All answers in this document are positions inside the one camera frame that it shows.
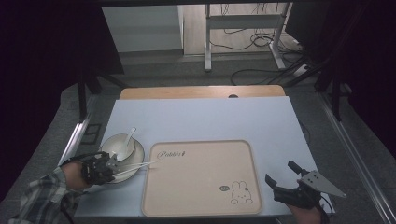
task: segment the spoon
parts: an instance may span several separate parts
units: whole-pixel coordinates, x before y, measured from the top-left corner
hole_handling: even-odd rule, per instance
[[[125,139],[125,141],[124,141],[124,143],[123,143],[123,145],[122,145],[122,149],[121,149],[121,154],[122,154],[122,157],[126,154],[126,152],[127,152],[127,149],[128,149],[128,144],[129,144],[129,140],[131,139],[131,137],[132,137],[132,134],[134,134],[134,131],[136,131],[136,128],[135,127],[133,127],[132,129],[131,129],[131,131],[128,133],[128,136],[126,136],[126,139]]]

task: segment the chopsticks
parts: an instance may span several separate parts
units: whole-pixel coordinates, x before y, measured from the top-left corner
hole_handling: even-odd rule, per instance
[[[152,164],[154,162],[156,162],[156,161],[148,161],[148,162],[142,162],[142,163],[134,163],[134,164],[123,165],[123,166],[136,166],[137,165],[138,167],[135,167],[135,168],[132,168],[130,170],[126,170],[126,171],[123,171],[123,172],[120,172],[120,173],[116,173],[116,174],[114,174],[114,176],[123,175],[123,174],[126,174],[128,172],[131,172],[131,171],[134,171],[134,170],[138,170],[141,167],[150,165],[150,164]]]

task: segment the black glove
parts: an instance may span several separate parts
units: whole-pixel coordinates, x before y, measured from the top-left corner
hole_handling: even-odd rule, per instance
[[[106,152],[95,152],[72,157],[62,165],[70,161],[82,162],[82,178],[89,185],[103,185],[115,179],[113,176],[114,171],[107,166],[107,163],[110,161],[110,156]]]

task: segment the plaid sleeve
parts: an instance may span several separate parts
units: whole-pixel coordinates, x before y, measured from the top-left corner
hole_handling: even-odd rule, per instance
[[[18,217],[8,224],[57,223],[62,198],[71,192],[66,187],[64,172],[60,167],[52,174],[29,184],[21,197],[21,209]]]

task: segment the wooden board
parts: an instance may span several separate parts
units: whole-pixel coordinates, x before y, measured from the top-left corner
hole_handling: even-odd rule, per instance
[[[262,197],[243,140],[158,143],[150,151],[142,211],[148,217],[257,214]]]
[[[285,96],[285,92],[278,85],[128,88],[122,91],[120,100],[228,98],[230,95],[238,97]]]

